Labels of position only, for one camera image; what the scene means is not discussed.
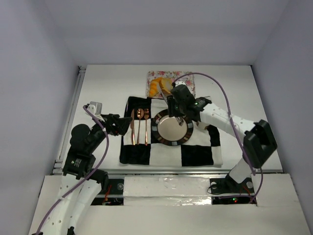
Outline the sliced bread piece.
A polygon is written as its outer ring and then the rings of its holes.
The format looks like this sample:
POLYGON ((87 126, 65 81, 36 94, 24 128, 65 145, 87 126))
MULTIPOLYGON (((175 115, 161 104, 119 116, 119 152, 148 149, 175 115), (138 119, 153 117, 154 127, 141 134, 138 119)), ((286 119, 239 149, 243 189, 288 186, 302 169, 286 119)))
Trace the sliced bread piece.
POLYGON ((168 77, 162 78, 159 82, 160 89, 164 95, 170 95, 173 89, 172 80, 168 77))

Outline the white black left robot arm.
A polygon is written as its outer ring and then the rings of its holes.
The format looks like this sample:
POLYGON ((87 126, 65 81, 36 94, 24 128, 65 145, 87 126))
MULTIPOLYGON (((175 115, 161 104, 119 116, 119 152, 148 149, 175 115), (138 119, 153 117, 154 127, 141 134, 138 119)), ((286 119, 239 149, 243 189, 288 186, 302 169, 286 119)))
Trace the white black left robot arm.
POLYGON ((109 135, 125 135, 132 118, 114 114, 91 117, 94 126, 79 124, 71 131, 56 201, 40 222, 37 235, 73 235, 95 197, 108 189, 108 173, 94 165, 93 153, 109 135))

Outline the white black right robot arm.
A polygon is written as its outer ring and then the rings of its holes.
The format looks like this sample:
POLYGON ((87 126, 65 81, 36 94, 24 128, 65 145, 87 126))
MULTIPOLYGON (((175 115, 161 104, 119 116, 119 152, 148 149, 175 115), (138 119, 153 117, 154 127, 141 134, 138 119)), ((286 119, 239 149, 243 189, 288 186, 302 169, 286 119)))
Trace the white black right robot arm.
POLYGON ((211 182, 208 190, 213 195, 239 193, 253 170, 261 169, 277 149, 267 121, 251 121, 232 115, 206 97, 195 98, 185 85, 171 89, 167 104, 170 116, 189 118, 201 127, 217 127, 237 139, 242 158, 224 178, 211 182))

